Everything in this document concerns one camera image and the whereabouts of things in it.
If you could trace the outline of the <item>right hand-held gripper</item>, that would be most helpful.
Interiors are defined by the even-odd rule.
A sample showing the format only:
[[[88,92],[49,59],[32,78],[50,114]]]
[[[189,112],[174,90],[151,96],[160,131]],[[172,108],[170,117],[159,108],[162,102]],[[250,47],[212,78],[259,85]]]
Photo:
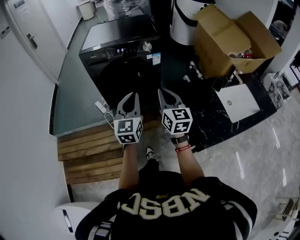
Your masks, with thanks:
[[[186,134],[193,122],[189,108],[181,108],[184,105],[181,98],[168,89],[158,89],[158,98],[162,111],[162,125],[171,135]],[[170,104],[165,100],[165,93],[171,95],[175,102]]]

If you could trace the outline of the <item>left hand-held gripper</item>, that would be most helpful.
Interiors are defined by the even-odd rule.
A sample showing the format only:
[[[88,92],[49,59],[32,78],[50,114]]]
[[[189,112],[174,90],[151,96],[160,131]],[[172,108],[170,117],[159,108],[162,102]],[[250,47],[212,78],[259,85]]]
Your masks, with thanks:
[[[138,143],[143,132],[143,120],[140,114],[139,95],[135,93],[133,115],[126,115],[123,106],[132,96],[133,92],[127,94],[117,106],[117,114],[113,121],[114,134],[120,144]]]

